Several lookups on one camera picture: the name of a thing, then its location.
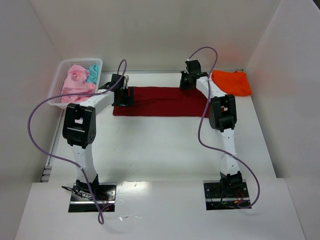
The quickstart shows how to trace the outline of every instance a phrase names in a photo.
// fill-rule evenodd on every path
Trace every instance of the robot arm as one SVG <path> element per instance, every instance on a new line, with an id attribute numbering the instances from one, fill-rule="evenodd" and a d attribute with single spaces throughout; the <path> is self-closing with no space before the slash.
<path id="1" fill-rule="evenodd" d="M 186 71 L 182 71 L 180 89 L 197 88 L 208 97 L 208 74 L 201 72 L 198 60 L 186 61 Z M 235 155 L 234 132 L 237 122 L 236 100 L 232 94 L 226 94 L 211 80 L 209 123 L 221 136 L 223 149 Z M 222 156 L 220 169 L 220 183 L 225 195 L 237 190 L 243 182 L 238 162 L 227 154 Z"/>
<path id="2" fill-rule="evenodd" d="M 133 88 L 128 88 L 128 76 L 113 88 L 121 75 L 113 74 L 111 82 L 106 83 L 97 93 L 79 104 L 68 104 L 65 111 L 62 135 L 71 146 L 75 162 L 78 163 L 88 177 L 95 195 L 99 193 L 99 179 L 94 167 L 92 143 L 96 138 L 96 116 L 107 106 L 131 106 L 134 101 Z M 77 168 L 75 191 L 88 192 L 88 185 L 83 172 Z"/>

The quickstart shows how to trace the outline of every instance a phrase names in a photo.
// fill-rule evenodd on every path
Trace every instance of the white table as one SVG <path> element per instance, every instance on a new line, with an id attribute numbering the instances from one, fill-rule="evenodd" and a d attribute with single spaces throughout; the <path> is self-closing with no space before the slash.
<path id="1" fill-rule="evenodd" d="M 101 83 L 110 80 L 103 75 Z M 130 74 L 131 86 L 178 87 L 180 74 Z M 198 143 L 199 117 L 113 116 L 96 118 L 92 146 L 101 182 L 117 183 L 115 212 L 68 213 L 76 168 L 53 161 L 49 183 L 34 183 L 16 239 L 304 239 L 286 182 L 277 179 L 250 97 L 236 98 L 237 156 L 257 174 L 261 198 L 252 209 L 206 211 L 203 181 L 219 180 L 219 152 Z M 58 133 L 53 153 L 73 159 Z M 222 146 L 205 119 L 202 138 Z M 240 166 L 253 200 L 257 186 Z"/>

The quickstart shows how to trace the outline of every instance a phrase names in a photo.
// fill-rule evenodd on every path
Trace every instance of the pink towel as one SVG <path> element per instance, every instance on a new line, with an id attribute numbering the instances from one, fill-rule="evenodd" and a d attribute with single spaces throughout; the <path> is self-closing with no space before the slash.
<path id="1" fill-rule="evenodd" d="M 91 94 L 95 92 L 96 85 L 93 83 L 87 83 L 87 77 L 90 72 L 84 69 L 82 66 L 73 65 L 68 70 L 68 76 L 64 80 L 62 87 L 62 94 Z M 90 96 L 63 96 L 62 103 L 80 103 Z"/>

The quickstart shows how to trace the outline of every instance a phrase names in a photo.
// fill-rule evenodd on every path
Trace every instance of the cloth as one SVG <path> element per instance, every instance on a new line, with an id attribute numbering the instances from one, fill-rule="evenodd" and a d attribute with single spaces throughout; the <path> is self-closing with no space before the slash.
<path id="1" fill-rule="evenodd" d="M 62 94 L 91 94 L 95 92 L 96 85 L 87 83 L 90 72 L 80 65 L 73 65 L 68 70 L 68 75 L 64 80 Z M 62 103 L 80 103 L 90 98 L 90 96 L 63 96 Z"/>
<path id="2" fill-rule="evenodd" d="M 134 87 L 133 106 L 115 106 L 114 116 L 201 117 L 207 98 L 197 89 Z"/>
<path id="3" fill-rule="evenodd" d="M 87 77 L 86 82 L 88 84 L 93 83 L 97 84 L 98 75 L 99 75 L 99 66 L 98 65 L 92 65 L 89 67 L 90 75 Z"/>
<path id="4" fill-rule="evenodd" d="M 213 70 L 211 79 L 226 94 L 243 97 L 250 96 L 252 94 L 244 71 L 226 72 Z"/>

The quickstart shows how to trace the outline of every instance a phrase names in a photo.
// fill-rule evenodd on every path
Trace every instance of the orange cloth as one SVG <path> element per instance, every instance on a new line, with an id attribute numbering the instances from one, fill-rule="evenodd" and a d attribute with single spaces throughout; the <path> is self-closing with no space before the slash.
<path id="1" fill-rule="evenodd" d="M 226 94 L 250 96 L 251 88 L 244 71 L 226 72 L 213 70 L 212 81 Z"/>

